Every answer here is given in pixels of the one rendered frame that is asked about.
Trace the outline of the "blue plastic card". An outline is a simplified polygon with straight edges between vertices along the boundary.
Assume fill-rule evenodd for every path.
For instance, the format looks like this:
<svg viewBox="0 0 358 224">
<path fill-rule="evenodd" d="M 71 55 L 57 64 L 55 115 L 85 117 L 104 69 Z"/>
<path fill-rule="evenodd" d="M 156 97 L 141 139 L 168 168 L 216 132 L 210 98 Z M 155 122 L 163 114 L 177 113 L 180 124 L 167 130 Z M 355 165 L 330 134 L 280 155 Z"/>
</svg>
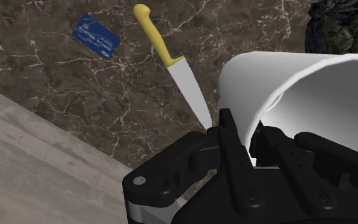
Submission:
<svg viewBox="0 0 358 224">
<path fill-rule="evenodd" d="M 72 36 L 104 59 L 110 59 L 121 43 L 117 35 L 87 13 L 80 18 Z"/>
</svg>

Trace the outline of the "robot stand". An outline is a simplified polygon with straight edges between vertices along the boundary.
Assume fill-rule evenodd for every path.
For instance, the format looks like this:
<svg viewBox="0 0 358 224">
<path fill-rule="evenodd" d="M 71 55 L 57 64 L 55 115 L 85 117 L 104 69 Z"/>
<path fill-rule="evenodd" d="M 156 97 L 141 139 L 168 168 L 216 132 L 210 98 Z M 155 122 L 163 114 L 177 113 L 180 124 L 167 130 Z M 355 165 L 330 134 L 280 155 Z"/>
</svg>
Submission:
<svg viewBox="0 0 358 224">
<path fill-rule="evenodd" d="M 312 0 L 306 53 L 358 53 L 358 0 Z"/>
</svg>

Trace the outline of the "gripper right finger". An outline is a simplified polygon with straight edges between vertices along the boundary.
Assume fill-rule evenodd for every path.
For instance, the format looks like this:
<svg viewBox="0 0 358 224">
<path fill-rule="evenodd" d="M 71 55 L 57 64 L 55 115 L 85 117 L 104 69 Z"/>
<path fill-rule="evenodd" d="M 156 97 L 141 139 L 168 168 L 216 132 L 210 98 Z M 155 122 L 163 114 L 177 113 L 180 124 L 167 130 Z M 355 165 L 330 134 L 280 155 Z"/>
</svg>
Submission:
<svg viewBox="0 0 358 224">
<path fill-rule="evenodd" d="M 286 188 L 304 212 L 358 212 L 358 152 L 311 132 L 290 138 L 259 123 L 251 155 L 256 175 Z"/>
</svg>

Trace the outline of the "white cup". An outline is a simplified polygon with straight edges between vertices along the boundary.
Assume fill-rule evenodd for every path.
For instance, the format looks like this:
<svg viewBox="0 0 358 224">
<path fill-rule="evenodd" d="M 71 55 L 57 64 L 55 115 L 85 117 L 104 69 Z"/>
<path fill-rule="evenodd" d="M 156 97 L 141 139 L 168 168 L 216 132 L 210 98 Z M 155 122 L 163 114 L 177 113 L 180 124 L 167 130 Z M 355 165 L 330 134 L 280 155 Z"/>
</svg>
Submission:
<svg viewBox="0 0 358 224">
<path fill-rule="evenodd" d="M 244 146 L 262 123 L 358 151 L 358 54 L 243 53 L 224 65 L 219 94 Z"/>
</svg>

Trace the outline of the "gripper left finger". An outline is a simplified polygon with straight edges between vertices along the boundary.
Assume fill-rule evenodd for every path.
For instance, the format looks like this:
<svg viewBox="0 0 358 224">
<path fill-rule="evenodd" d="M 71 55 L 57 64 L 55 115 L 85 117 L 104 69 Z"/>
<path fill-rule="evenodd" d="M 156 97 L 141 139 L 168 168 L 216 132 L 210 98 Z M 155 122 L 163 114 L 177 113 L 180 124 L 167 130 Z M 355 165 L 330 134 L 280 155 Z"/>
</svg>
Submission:
<svg viewBox="0 0 358 224">
<path fill-rule="evenodd" d="M 228 108 L 219 112 L 219 124 L 206 133 L 189 132 L 127 174 L 123 181 L 125 200 L 143 206 L 167 207 L 209 170 L 226 174 L 233 207 L 245 215 L 261 199 L 245 199 L 245 193 L 260 192 L 239 128 Z"/>
</svg>

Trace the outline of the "yellow handled kitchen knife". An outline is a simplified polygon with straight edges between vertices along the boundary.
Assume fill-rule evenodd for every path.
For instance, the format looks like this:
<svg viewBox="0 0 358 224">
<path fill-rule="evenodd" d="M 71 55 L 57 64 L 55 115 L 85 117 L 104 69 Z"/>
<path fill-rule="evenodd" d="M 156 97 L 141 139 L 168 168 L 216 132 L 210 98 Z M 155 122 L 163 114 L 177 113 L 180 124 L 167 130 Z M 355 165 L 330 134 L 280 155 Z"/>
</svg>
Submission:
<svg viewBox="0 0 358 224">
<path fill-rule="evenodd" d="M 151 10 L 145 4 L 134 6 L 134 15 L 146 36 L 154 46 L 169 74 L 181 91 L 192 112 L 204 129 L 212 127 L 212 118 L 199 84 L 184 56 L 173 59 L 158 29 L 152 23 Z"/>
</svg>

